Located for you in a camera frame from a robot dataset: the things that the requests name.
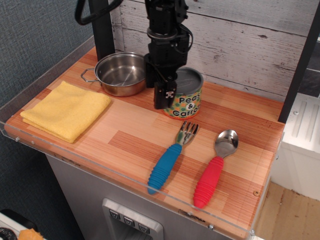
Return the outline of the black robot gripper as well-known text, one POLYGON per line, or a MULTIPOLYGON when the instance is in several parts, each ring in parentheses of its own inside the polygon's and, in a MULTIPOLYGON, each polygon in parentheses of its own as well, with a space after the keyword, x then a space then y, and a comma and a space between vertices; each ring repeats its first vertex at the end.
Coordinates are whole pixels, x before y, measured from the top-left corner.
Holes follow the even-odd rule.
POLYGON ((177 70, 186 65, 188 35, 152 37, 144 56, 146 86, 154 88, 154 108, 170 108, 177 92, 177 70))

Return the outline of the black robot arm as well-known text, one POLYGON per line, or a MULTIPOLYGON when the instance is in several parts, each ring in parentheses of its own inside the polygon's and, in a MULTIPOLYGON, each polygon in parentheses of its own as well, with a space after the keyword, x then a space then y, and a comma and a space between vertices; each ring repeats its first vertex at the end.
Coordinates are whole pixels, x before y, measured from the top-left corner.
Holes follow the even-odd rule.
POLYGON ((146 87, 154 89, 154 108, 170 108, 177 92, 177 70, 186 65, 193 35, 182 22, 189 7, 184 0, 146 0, 151 39, 144 56, 146 87))

